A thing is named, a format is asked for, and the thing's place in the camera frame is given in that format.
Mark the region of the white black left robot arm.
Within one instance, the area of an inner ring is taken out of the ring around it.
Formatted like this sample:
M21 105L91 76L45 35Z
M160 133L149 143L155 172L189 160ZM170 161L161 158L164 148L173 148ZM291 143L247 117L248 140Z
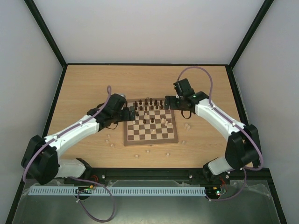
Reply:
M27 175L40 184L47 184L55 178L82 177L87 170L87 163L82 159L61 159L61 156L82 139L111 124L135 120L134 107L126 104L125 97L113 94L64 130L46 137L32 137L21 161L23 181L26 181Z

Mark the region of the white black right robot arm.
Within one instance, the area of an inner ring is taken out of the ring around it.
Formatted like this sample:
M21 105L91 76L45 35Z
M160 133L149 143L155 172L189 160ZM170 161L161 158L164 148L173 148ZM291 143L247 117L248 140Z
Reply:
M203 166L203 176L213 183L220 174L239 169L258 171L263 168L258 130L254 125L245 125L228 116L203 92L188 97L165 96L166 109L189 111L205 119L227 141L224 156Z

